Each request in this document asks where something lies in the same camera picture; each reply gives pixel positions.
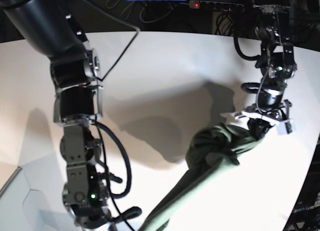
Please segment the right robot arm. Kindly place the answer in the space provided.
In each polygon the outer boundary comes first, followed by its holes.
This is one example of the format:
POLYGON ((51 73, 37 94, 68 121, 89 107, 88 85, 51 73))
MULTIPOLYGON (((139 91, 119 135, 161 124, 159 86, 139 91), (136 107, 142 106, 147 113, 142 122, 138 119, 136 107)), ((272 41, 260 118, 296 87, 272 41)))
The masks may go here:
POLYGON ((131 207, 112 216, 108 200, 125 197, 131 190, 131 164, 121 141, 104 124, 99 57, 66 6, 65 0, 0 0, 0 7, 30 45, 49 59, 55 89, 53 121, 63 128, 60 153, 66 162, 67 181, 62 202, 74 224, 83 231, 117 224, 138 217, 131 207), (115 194, 111 183, 122 179, 109 171, 102 137, 93 137, 90 126, 107 133, 117 145, 126 167, 126 187, 115 194))

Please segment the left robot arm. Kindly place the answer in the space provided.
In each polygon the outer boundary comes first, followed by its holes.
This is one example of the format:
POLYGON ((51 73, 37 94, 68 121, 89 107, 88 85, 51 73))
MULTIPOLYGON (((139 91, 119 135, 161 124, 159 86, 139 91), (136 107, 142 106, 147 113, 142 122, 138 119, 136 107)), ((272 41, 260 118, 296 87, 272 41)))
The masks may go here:
POLYGON ((235 119, 248 118, 248 126, 256 135, 265 134, 276 127, 278 134, 288 135, 295 131, 290 118, 292 103, 284 99, 287 82, 293 78, 297 64, 294 58, 294 0, 250 0, 248 21, 255 22, 254 31, 261 41, 260 54, 245 55, 234 33, 236 52, 246 61, 254 61, 262 78, 259 82, 247 82, 241 89, 255 96, 254 103, 235 114, 235 119))

